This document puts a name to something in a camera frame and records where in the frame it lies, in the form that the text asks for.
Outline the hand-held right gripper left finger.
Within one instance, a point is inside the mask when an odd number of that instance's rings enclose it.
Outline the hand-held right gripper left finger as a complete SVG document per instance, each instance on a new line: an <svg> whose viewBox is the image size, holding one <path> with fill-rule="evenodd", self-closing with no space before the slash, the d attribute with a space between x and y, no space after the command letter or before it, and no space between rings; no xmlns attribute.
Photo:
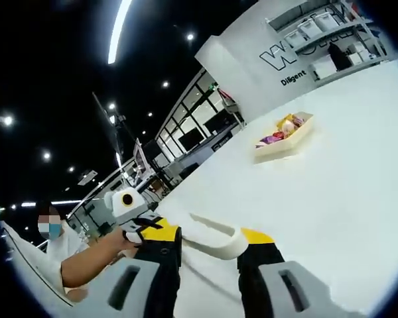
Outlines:
<svg viewBox="0 0 398 318"><path fill-rule="evenodd" d="M89 287L86 317L172 317L180 288L182 229L164 227L133 258L120 260Z"/></svg>

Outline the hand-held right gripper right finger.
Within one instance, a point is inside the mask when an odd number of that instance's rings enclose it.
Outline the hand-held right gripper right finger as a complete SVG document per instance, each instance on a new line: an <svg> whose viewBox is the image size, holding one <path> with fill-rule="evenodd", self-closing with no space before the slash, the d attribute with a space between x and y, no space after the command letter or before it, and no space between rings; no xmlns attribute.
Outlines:
<svg viewBox="0 0 398 318"><path fill-rule="evenodd" d="M238 286L246 317L351 317L328 287L296 262L285 262L275 241L242 228L248 247L237 258Z"/></svg>

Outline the person's left hand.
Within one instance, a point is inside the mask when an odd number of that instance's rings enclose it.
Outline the person's left hand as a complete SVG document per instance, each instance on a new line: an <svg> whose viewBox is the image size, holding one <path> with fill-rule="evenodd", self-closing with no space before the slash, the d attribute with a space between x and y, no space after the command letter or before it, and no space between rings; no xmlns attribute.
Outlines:
<svg viewBox="0 0 398 318"><path fill-rule="evenodd" d="M101 256L116 256L118 253L128 250L130 253L136 253L140 243L134 243L127 240L125 231L121 228L115 228L111 233L101 238L94 246L94 250Z"/></svg>

